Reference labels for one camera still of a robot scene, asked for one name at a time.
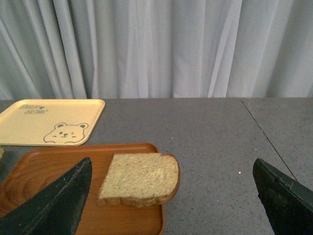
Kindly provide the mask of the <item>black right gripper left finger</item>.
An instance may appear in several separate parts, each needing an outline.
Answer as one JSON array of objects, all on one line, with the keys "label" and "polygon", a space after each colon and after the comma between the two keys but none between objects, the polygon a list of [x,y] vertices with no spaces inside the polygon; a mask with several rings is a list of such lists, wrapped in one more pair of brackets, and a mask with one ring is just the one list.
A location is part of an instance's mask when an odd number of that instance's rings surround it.
[{"label": "black right gripper left finger", "polygon": [[2,235],[73,235],[89,194],[92,163],[83,158],[0,220]]}]

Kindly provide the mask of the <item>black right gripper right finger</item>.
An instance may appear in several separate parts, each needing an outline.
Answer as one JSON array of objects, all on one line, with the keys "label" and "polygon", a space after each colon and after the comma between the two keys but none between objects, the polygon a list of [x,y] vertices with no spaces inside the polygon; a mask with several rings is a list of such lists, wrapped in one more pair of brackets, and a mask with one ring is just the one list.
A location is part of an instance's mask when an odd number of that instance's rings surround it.
[{"label": "black right gripper right finger", "polygon": [[253,165],[258,196],[276,235],[313,233],[313,191],[258,158]]}]

